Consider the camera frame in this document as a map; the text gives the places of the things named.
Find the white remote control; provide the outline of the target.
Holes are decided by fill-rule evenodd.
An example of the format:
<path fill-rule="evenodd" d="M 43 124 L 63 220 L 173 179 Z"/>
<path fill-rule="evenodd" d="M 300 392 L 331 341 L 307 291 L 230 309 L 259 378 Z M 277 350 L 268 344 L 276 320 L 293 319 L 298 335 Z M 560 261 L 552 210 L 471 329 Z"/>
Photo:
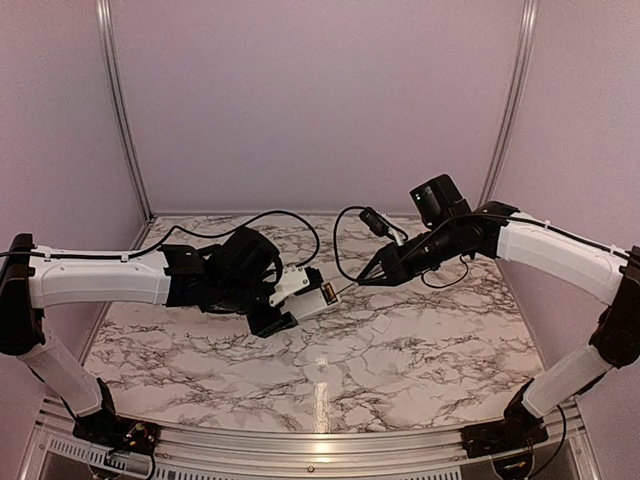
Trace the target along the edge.
<path fill-rule="evenodd" d="M 284 303 L 283 311 L 290 312 L 297 320 L 304 320 L 340 303 L 341 299 L 337 295 L 339 301 L 327 305 L 321 292 L 321 286 L 301 295 L 290 296 Z"/>

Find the white battery compartment cover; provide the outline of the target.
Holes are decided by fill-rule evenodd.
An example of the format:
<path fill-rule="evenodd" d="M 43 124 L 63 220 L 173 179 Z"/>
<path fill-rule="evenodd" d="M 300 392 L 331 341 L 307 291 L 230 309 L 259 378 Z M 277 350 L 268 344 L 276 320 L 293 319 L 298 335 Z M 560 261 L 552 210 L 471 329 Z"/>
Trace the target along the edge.
<path fill-rule="evenodd" d="M 392 321 L 389 317 L 385 315 L 378 316 L 375 321 L 371 324 L 371 329 L 375 331 L 377 334 L 384 334 L 388 328 L 390 327 Z"/>

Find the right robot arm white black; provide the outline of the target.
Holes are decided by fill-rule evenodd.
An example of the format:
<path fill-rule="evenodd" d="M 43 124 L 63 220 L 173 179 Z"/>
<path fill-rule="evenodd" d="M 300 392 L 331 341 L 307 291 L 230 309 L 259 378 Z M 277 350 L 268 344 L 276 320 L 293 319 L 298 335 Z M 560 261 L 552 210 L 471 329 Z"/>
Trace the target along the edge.
<path fill-rule="evenodd" d="M 545 415 L 598 383 L 612 369 L 639 358 L 639 250 L 622 251 L 563 231 L 500 202 L 455 213 L 429 232 L 376 252 L 357 276 L 360 285 L 398 286 L 455 256 L 476 254 L 520 263 L 560 279 L 604 305 L 596 330 L 552 367 L 528 381 L 506 406 L 503 418 L 466 433 L 468 442 L 488 439 L 515 448 Z"/>

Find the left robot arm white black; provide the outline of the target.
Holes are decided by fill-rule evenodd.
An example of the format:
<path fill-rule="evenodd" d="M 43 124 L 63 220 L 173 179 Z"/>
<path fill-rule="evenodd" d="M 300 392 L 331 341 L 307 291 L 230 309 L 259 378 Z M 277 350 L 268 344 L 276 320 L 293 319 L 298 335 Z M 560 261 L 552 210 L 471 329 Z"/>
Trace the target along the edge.
<path fill-rule="evenodd" d="M 244 315 L 252 334 L 267 337 L 295 325 L 280 306 L 308 285 L 304 268 L 285 267 L 278 249 L 246 228 L 223 245 L 163 245 L 131 253 L 57 251 L 21 234 L 1 269 L 1 351 L 58 394 L 77 435 L 104 445 L 139 446 L 154 438 L 151 425 L 116 413 L 106 385 L 44 325 L 46 308 L 93 302 L 197 307 Z"/>

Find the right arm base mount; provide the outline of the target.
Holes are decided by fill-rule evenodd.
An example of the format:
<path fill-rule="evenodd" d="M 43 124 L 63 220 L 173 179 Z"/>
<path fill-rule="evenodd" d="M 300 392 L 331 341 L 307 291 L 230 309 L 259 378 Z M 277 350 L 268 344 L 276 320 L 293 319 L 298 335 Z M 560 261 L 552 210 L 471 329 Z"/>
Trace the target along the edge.
<path fill-rule="evenodd" d="M 469 425 L 460 433 L 463 449 L 470 459 L 530 448 L 549 439 L 541 424 L 525 427 L 507 420 Z"/>

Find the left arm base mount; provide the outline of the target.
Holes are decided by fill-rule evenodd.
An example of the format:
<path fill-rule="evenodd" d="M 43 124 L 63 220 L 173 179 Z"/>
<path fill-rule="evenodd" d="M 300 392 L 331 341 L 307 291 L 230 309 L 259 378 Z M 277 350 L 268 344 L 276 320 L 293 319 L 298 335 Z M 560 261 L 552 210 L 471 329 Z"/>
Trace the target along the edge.
<path fill-rule="evenodd" d="M 142 455 L 155 452 L 159 433 L 160 426 L 156 423 L 119 416 L 109 419 L 80 417 L 72 432 L 76 438 L 108 447 L 113 452 Z"/>

